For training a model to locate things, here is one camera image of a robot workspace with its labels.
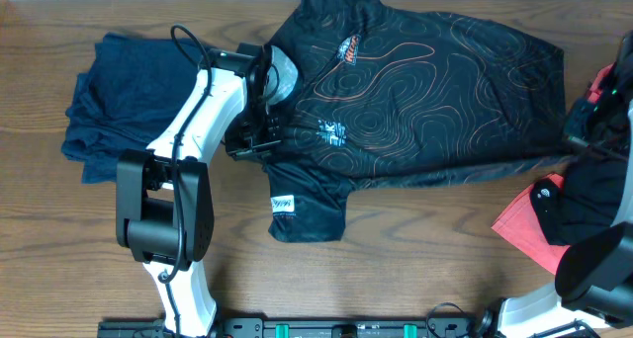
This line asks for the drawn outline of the black orange contour-pattern shirt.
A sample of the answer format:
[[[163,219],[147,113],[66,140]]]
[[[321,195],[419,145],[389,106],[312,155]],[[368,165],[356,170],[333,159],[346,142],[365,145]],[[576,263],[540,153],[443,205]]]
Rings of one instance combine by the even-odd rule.
[[[301,0],[270,40],[297,66],[261,164],[270,234],[337,241],[348,197],[490,181],[559,162],[564,53],[506,25],[379,0]]]

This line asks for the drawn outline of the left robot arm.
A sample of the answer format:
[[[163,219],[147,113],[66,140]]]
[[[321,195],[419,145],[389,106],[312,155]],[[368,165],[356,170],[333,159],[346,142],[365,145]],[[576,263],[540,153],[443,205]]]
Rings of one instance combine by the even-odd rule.
[[[165,308],[162,325],[150,334],[212,333],[218,309],[203,263],[215,223],[210,164],[223,141],[235,160],[269,156],[281,142],[281,125],[270,109],[299,81],[297,66],[277,46],[209,49],[171,124],[146,149],[120,156],[117,240],[150,274]]]

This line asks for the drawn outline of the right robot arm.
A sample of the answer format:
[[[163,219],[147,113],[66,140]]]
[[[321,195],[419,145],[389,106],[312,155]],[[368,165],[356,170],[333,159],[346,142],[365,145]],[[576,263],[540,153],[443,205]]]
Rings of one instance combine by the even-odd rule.
[[[595,337],[632,324],[632,36],[568,113],[577,159],[531,185],[495,231],[554,273],[489,307],[475,337]]]

